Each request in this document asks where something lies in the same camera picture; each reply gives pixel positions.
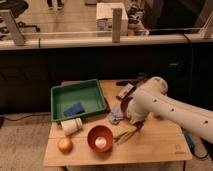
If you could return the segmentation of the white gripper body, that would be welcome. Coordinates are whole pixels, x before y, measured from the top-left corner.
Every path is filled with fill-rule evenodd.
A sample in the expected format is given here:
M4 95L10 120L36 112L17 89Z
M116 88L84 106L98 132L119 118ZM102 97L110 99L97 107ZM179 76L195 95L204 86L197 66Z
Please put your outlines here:
M136 124L137 122L144 121L148 116L149 111L142 104L131 100L127 107L127 113L130 117L130 123Z

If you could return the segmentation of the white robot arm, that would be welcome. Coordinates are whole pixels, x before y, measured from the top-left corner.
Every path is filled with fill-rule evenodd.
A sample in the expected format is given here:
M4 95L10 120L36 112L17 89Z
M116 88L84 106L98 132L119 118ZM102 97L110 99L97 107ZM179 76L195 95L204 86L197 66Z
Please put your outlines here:
M131 121L143 120L153 112L213 143L213 111L189 105L167 96L168 84L152 77L133 93L127 112Z

